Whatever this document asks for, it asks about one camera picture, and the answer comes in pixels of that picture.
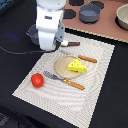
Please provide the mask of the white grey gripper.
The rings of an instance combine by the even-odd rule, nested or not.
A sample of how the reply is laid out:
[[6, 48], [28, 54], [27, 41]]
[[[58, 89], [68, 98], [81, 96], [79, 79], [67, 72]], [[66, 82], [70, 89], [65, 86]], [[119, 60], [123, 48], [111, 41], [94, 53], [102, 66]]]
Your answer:
[[36, 0], [36, 2], [39, 45], [42, 50], [51, 50], [59, 23], [63, 19], [66, 0]]

